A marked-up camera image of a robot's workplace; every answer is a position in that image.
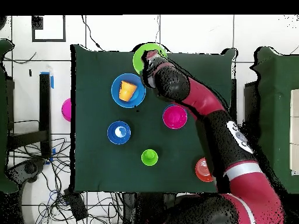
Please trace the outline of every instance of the pink bowl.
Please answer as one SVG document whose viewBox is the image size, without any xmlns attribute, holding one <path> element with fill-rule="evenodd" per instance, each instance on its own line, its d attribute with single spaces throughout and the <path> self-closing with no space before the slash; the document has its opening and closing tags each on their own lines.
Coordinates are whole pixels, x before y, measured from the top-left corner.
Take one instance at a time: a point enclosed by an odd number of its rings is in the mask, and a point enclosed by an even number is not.
<svg viewBox="0 0 299 224">
<path fill-rule="evenodd" d="M 69 122 L 71 122 L 71 112 L 72 112 L 71 109 L 72 109 L 71 98 L 69 98 L 65 102 L 63 102 L 61 108 L 63 117 Z"/>
<path fill-rule="evenodd" d="M 168 128 L 179 129 L 187 122 L 187 111 L 183 107 L 170 105 L 164 110 L 162 118 Z"/>
</svg>

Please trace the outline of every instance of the green cup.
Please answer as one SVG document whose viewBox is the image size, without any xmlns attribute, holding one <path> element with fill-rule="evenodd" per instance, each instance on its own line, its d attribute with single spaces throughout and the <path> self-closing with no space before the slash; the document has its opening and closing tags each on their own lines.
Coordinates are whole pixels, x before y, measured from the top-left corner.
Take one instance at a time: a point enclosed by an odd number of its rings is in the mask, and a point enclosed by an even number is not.
<svg viewBox="0 0 299 224">
<path fill-rule="evenodd" d="M 158 154 L 153 149 L 147 149 L 143 151 L 141 160 L 145 165 L 153 166 L 158 161 Z"/>
</svg>

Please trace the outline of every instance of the metal stand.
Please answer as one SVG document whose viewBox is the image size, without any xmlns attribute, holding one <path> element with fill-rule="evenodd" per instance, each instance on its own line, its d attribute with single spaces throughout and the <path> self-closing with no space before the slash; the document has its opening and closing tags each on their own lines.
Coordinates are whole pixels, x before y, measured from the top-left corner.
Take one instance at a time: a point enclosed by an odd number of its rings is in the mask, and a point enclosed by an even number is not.
<svg viewBox="0 0 299 224">
<path fill-rule="evenodd" d="M 13 90 L 14 81 L 7 80 L 8 94 L 8 117 L 9 130 L 13 129 Z M 8 135 L 8 151 L 16 148 L 40 142 L 41 156 L 49 158 L 51 156 L 51 105 L 50 105 L 50 76 L 48 74 L 40 75 L 40 124 L 39 130 L 25 134 Z"/>
</svg>

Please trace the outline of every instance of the green panel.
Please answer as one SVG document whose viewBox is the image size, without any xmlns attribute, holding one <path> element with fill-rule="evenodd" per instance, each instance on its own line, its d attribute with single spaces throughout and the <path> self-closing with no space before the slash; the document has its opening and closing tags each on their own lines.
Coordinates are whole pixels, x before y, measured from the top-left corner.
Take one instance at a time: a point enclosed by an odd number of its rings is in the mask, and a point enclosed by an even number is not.
<svg viewBox="0 0 299 224">
<path fill-rule="evenodd" d="M 213 192 L 213 183 L 200 181 L 195 164 L 204 156 L 194 119 L 189 114 L 179 130 L 167 128 L 162 113 L 168 103 L 147 89 L 136 108 L 122 108 L 111 96 L 111 85 L 123 73 L 136 74 L 133 52 L 91 52 L 75 45 L 76 53 L 76 148 L 77 191 Z M 235 50 L 224 55 L 168 54 L 197 79 L 217 90 L 230 103 L 231 64 Z M 124 145 L 107 138 L 108 126 L 117 120 L 131 128 Z M 146 149 L 159 156 L 156 165 L 141 161 Z"/>
<path fill-rule="evenodd" d="M 278 55 L 269 47 L 258 52 L 259 145 L 289 193 L 299 193 L 299 176 L 292 176 L 290 170 L 290 100 L 291 90 L 299 89 L 298 68 L 297 55 Z"/>
<path fill-rule="evenodd" d="M 7 97 L 6 97 L 6 74 L 2 60 L 4 55 L 13 49 L 13 44 L 8 40 L 0 40 L 0 191 L 4 193 L 15 193 L 18 191 L 18 186 L 7 179 L 5 169 L 7 163 L 6 145 L 8 134 L 8 112 L 7 112 Z"/>
</svg>

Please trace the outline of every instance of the white label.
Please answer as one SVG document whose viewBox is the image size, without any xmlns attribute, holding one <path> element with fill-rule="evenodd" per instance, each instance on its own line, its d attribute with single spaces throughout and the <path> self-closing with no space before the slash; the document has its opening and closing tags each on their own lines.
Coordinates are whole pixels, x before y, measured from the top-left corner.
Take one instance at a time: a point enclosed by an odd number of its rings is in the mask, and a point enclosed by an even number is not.
<svg viewBox="0 0 299 224">
<path fill-rule="evenodd" d="M 232 136 L 235 138 L 235 140 L 238 143 L 239 147 L 242 148 L 243 150 L 253 154 L 253 151 L 248 146 L 247 142 L 244 142 L 244 141 L 240 140 L 239 138 L 237 138 L 236 134 L 237 134 L 237 132 L 240 132 L 240 131 L 239 131 L 238 126 L 236 125 L 236 123 L 234 123 L 233 121 L 227 122 L 227 128 L 231 132 Z"/>
</svg>

